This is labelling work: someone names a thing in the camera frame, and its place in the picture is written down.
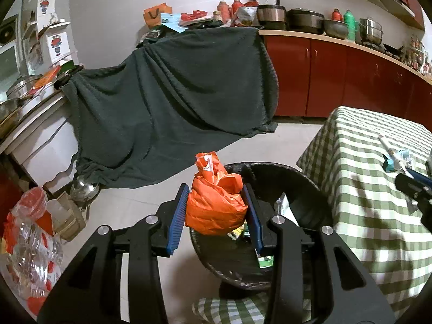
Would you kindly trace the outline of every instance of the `trash can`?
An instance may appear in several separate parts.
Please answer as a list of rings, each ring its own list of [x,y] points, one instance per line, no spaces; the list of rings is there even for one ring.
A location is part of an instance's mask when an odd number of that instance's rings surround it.
[[[331,207],[318,187],[293,167],[269,162],[241,162],[225,166],[240,174],[257,199],[274,205],[283,192],[299,226],[319,229],[333,225]],[[273,268],[260,269],[255,250],[243,238],[202,235],[191,229],[191,239],[202,264],[223,282],[244,290],[267,290]]]

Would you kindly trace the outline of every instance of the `dark green blanket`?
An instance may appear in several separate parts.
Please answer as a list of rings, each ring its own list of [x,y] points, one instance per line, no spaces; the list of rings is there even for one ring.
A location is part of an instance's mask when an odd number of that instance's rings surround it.
[[[161,182],[199,152],[276,128],[277,77],[254,28],[186,31],[119,66],[83,70],[62,90],[78,174],[107,187]]]

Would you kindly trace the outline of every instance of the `silver bolt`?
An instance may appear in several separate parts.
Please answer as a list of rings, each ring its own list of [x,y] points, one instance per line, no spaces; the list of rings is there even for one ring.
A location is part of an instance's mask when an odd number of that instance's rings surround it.
[[[109,232],[109,226],[107,226],[107,225],[101,225],[98,228],[98,234],[99,235],[106,235],[106,234],[108,234],[108,232]]]
[[[332,228],[331,226],[324,225],[324,226],[321,228],[321,231],[322,231],[325,235],[332,235],[332,233],[333,233],[333,228]]]
[[[146,217],[146,223],[147,224],[156,224],[158,222],[159,218],[152,214]]]
[[[283,224],[285,222],[285,218],[281,215],[275,215],[271,220],[276,224]]]

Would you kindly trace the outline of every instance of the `floor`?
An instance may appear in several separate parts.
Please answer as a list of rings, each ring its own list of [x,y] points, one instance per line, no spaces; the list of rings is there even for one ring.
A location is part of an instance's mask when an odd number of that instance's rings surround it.
[[[271,161],[297,167],[295,162],[320,127],[321,124],[280,123],[275,133],[241,139],[217,154],[223,164]],[[107,224],[115,230],[134,225],[140,219],[155,213],[162,202],[174,199],[181,183],[191,186],[196,171],[194,165],[160,184],[134,190],[102,190],[89,208],[87,226],[72,242],[64,245],[65,264],[70,262],[98,226]],[[184,227],[180,246],[174,255],[171,258],[161,257],[158,262],[170,323],[198,323],[191,311],[191,304],[201,297],[217,296],[220,282],[196,257],[189,228]],[[126,255],[122,268],[120,305],[122,319],[129,321]]]

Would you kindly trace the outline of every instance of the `checkered tablecloth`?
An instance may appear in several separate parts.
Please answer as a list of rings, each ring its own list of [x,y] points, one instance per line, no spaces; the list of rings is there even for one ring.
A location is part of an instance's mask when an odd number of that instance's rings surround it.
[[[409,214],[405,196],[394,185],[397,173],[382,169],[386,152],[377,139],[379,134],[384,134],[393,148],[409,149],[416,160],[415,170],[428,175],[426,160],[432,134],[424,126],[348,107],[333,111],[297,165],[328,198],[335,230],[368,269],[399,317],[432,272],[432,235],[420,223],[419,211]],[[200,314],[214,301],[219,300],[201,299],[194,304],[194,311]],[[253,321],[243,321],[247,316],[235,303],[227,312],[239,312],[236,324],[261,324],[264,307],[254,306],[261,316]],[[229,315],[207,321],[233,324]]]

